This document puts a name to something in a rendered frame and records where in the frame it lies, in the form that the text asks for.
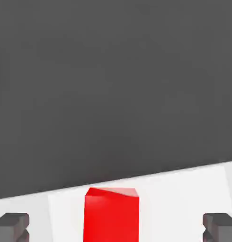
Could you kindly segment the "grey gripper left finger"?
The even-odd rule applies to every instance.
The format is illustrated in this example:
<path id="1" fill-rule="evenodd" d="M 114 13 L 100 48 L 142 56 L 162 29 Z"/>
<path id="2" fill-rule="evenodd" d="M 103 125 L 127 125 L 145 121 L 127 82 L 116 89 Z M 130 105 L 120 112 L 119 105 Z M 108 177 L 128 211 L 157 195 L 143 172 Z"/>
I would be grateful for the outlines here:
<path id="1" fill-rule="evenodd" d="M 0 217 L 0 242 L 29 242 L 28 213 L 5 213 Z"/>

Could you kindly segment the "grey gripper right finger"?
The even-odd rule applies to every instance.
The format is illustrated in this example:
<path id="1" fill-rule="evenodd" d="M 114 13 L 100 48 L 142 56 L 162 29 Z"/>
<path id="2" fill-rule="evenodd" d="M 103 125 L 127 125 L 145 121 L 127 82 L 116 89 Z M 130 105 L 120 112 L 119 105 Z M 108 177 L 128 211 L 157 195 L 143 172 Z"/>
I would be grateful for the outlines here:
<path id="1" fill-rule="evenodd" d="M 203 226 L 203 242 L 232 242 L 232 217 L 227 213 L 205 213 Z"/>

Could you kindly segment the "small red cube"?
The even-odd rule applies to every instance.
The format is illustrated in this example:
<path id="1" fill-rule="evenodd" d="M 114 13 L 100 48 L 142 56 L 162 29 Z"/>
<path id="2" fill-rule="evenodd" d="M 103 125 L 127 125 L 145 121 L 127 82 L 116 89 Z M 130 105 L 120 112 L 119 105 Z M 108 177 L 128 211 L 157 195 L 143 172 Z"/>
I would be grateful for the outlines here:
<path id="1" fill-rule="evenodd" d="M 139 201 L 133 188 L 89 188 L 83 242 L 139 242 Z"/>

